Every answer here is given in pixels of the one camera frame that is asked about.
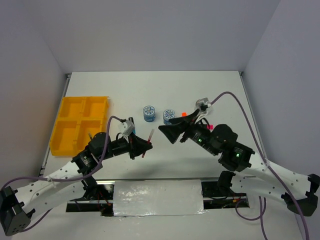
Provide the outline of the red gel pen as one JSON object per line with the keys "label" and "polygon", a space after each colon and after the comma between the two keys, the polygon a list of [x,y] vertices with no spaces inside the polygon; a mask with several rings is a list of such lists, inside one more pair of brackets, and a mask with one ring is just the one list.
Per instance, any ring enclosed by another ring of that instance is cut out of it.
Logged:
{"label": "red gel pen", "polygon": [[149,134],[148,139],[146,141],[146,147],[145,147],[144,152],[142,153],[142,156],[141,156],[142,158],[144,158],[146,155],[146,152],[152,148],[151,139],[152,139],[154,132],[155,132],[155,129],[152,129],[150,131],[150,134]]}

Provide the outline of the pink capped black highlighter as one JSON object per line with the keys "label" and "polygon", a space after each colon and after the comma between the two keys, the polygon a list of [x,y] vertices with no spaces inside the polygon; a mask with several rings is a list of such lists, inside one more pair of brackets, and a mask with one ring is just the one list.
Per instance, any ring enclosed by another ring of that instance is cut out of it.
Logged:
{"label": "pink capped black highlighter", "polygon": [[207,126],[207,129],[208,129],[208,130],[213,130],[213,129],[214,129],[214,126],[213,126],[212,124],[209,124],[209,125]]}

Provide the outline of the blue round jar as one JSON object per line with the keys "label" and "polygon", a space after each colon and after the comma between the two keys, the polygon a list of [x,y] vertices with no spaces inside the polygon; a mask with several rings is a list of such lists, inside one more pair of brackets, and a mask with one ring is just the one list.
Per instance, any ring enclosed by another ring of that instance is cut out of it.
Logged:
{"label": "blue round jar", "polygon": [[163,111],[163,123],[165,125],[170,125],[171,123],[169,122],[170,119],[174,119],[176,117],[175,111],[172,109],[166,109]]}
{"label": "blue round jar", "polygon": [[153,106],[147,105],[143,108],[143,119],[150,123],[153,122],[156,119],[156,110]]}

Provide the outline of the blue capped black highlighter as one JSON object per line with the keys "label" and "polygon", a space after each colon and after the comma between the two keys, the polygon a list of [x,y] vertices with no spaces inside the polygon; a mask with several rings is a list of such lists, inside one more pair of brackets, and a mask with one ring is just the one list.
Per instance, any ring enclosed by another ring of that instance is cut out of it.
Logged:
{"label": "blue capped black highlighter", "polygon": [[132,133],[135,134],[136,133],[136,126],[135,126],[134,118],[129,117],[128,119],[132,122],[132,126],[133,126]]}

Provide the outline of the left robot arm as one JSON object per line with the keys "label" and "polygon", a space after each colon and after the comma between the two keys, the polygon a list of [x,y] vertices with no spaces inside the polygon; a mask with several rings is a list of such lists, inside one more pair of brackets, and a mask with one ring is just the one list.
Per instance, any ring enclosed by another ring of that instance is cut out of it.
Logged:
{"label": "left robot arm", "polygon": [[10,237],[29,230],[32,220],[65,202],[95,198],[101,189],[91,173],[102,168],[103,160],[122,154],[134,159],[152,147],[150,141],[134,133],[112,141],[105,132],[99,132],[83,151],[55,172],[16,189],[6,184],[0,191],[4,234]]}

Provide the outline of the white tape roll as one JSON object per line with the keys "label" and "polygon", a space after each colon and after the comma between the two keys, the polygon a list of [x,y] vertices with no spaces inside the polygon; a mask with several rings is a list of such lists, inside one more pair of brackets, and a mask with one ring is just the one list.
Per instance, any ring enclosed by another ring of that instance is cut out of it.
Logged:
{"label": "white tape roll", "polygon": [[202,98],[198,99],[195,102],[195,110],[199,110],[200,112],[205,112],[207,109],[209,109],[212,106],[211,102],[208,98]]}

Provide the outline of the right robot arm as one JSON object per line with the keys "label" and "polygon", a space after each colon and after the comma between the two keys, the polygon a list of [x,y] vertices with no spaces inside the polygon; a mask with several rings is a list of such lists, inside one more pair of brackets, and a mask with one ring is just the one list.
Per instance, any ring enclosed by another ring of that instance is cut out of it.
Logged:
{"label": "right robot arm", "polygon": [[223,196],[252,194],[286,205],[287,209],[305,217],[313,215],[318,207],[316,192],[320,177],[303,175],[263,159],[252,148],[237,141],[238,135],[226,124],[209,130],[197,123],[197,112],[171,119],[169,125],[158,129],[174,144],[191,140],[213,156],[224,167],[217,181],[217,190]]}

